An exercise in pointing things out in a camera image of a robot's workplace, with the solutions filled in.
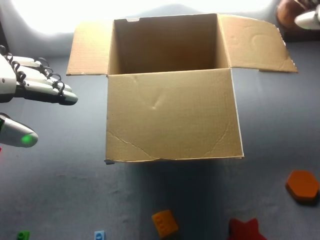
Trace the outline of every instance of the gray table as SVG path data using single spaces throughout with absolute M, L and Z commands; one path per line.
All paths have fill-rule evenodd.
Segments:
M 320 180 L 320 43 L 287 46 L 298 74 L 232 70 L 245 159 L 105 165 L 105 76 L 64 77 L 74 106 L 0 104 L 39 135 L 30 149 L 1 146 L 0 239 L 157 240 L 151 215 L 171 209 L 183 240 L 226 239 L 231 217 L 257 217 L 270 240 L 318 240 L 320 209 L 285 182 L 294 169 Z M 49 62 L 66 72 L 67 57 Z

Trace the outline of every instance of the cardboard flap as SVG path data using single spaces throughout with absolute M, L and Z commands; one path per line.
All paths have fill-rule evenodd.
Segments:
M 74 32 L 66 74 L 107 75 L 113 21 L 79 24 Z
M 109 76 L 106 159 L 241 157 L 229 68 Z
M 273 24 L 220 14 L 218 23 L 229 67 L 298 72 L 279 30 Z

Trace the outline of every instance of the brown round object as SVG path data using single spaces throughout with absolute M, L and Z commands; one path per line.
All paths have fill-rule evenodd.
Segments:
M 292 197 L 302 203 L 316 200 L 319 191 L 317 179 L 305 170 L 292 171 L 285 186 Z
M 300 28 L 295 23 L 295 18 L 305 12 L 306 9 L 295 0 L 282 0 L 276 11 L 278 22 L 289 32 L 300 32 Z

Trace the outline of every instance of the cardboard box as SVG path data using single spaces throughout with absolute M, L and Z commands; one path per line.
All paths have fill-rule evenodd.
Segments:
M 108 76 L 108 160 L 242 158 L 231 68 L 297 72 L 273 24 L 211 13 L 84 22 L 67 75 Z

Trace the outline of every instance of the red star-shaped block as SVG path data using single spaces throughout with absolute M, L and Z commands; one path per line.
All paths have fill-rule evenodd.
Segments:
M 228 240 L 267 240 L 259 233 L 259 225 L 256 218 L 248 222 L 232 218 L 229 221 L 229 230 L 230 237 Z

